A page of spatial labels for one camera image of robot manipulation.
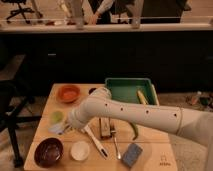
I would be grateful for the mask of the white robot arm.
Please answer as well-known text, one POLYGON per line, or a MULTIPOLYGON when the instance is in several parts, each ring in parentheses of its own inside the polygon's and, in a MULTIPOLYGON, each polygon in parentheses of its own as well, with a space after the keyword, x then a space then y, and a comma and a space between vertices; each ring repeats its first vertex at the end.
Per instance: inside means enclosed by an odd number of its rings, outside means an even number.
POLYGON ((124 103, 111 99, 100 87, 68 113, 74 129, 83 129, 94 117, 109 117, 192 140, 207 147, 204 171, 213 171, 213 112, 180 107, 124 103))

